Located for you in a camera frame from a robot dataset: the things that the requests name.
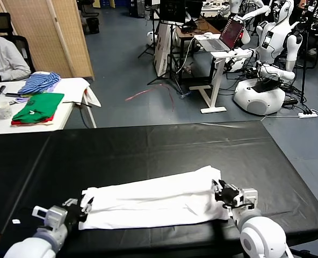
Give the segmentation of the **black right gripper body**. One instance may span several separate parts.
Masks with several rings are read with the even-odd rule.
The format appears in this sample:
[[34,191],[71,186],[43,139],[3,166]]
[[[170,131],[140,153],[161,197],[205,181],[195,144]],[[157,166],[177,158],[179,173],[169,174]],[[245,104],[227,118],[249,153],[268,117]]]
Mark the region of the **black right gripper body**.
[[225,209],[227,207],[235,208],[239,206],[238,201],[235,199],[239,193],[238,190],[234,189],[222,189],[215,192],[215,200],[223,202],[222,206]]

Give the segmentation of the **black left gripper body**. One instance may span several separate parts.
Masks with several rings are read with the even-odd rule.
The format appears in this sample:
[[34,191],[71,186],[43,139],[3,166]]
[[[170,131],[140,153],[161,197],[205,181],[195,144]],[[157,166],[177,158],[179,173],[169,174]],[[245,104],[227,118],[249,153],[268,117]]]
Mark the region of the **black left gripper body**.
[[79,223],[86,222],[88,216],[88,207],[80,207],[75,203],[67,203],[64,205],[67,215],[64,224],[67,229],[78,228]]

